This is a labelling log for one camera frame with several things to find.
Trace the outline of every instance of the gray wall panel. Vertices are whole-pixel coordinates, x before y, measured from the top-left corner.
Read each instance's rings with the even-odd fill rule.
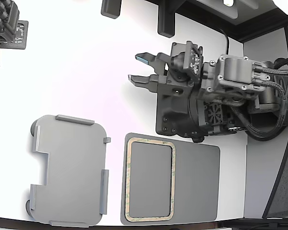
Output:
[[[287,58],[285,30],[279,29],[244,43],[244,55],[258,61]],[[247,146],[245,218],[261,218],[272,192],[288,141],[288,128],[277,138]]]

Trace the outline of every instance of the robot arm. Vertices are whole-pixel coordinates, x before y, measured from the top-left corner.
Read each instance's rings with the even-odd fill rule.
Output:
[[[271,62],[225,54],[217,62],[203,62],[203,48],[190,41],[173,43],[171,56],[143,53],[136,59],[155,70],[149,77],[129,75],[129,80],[158,94],[158,134],[202,142],[205,136],[246,130],[265,141],[288,126],[288,70],[274,69]],[[257,114],[272,117],[273,128],[255,127]]]

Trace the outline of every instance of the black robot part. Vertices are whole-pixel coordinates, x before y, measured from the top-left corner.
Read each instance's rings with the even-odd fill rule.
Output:
[[[12,0],[0,0],[0,48],[25,49],[28,22],[19,23],[19,10]]]
[[[288,126],[288,70],[273,69],[271,62],[223,54],[204,63],[203,48],[191,41],[173,43],[170,56],[142,53],[136,59],[155,70],[149,77],[129,75],[129,80],[158,94],[156,132],[160,135],[202,142],[205,136],[247,130],[252,138],[268,140]],[[271,127],[268,132],[252,122],[261,114],[265,119],[260,128]],[[265,120],[274,124],[262,125]]]

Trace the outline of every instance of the wire bundle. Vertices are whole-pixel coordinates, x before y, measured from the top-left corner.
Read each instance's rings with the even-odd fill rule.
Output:
[[[288,64],[288,62],[283,61],[282,65],[279,65],[279,68],[282,67],[285,64]],[[288,75],[288,70],[278,70],[278,69],[270,69],[270,68],[266,68],[266,67],[254,67],[254,69],[256,71],[260,71],[263,73],[267,73],[267,74],[273,74],[273,75],[282,75],[282,76],[286,76]],[[279,92],[280,95],[280,110],[279,110],[279,114],[278,114],[278,119],[277,119],[277,123],[274,126],[273,129],[271,129],[270,131],[264,132],[261,131],[257,128],[255,128],[250,122],[249,120],[244,116],[244,114],[240,111],[239,108],[236,107],[231,107],[231,110],[233,111],[233,113],[240,119],[240,121],[243,123],[243,125],[248,129],[247,134],[252,137],[255,140],[259,140],[259,141],[267,141],[267,140],[271,140],[275,137],[277,137],[283,130],[284,130],[284,121],[285,121],[285,117],[286,117],[286,113],[287,113],[287,102],[288,102],[288,83],[286,86],[286,89],[284,90],[283,87],[273,81],[262,81],[262,86],[266,86],[266,87],[272,87],[274,89],[276,89]]]

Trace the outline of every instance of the black mount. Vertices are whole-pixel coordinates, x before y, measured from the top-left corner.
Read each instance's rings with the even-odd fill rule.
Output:
[[[186,0],[161,0],[158,4],[158,34],[175,35],[175,12]],[[121,0],[103,0],[101,14],[116,19],[120,15]]]

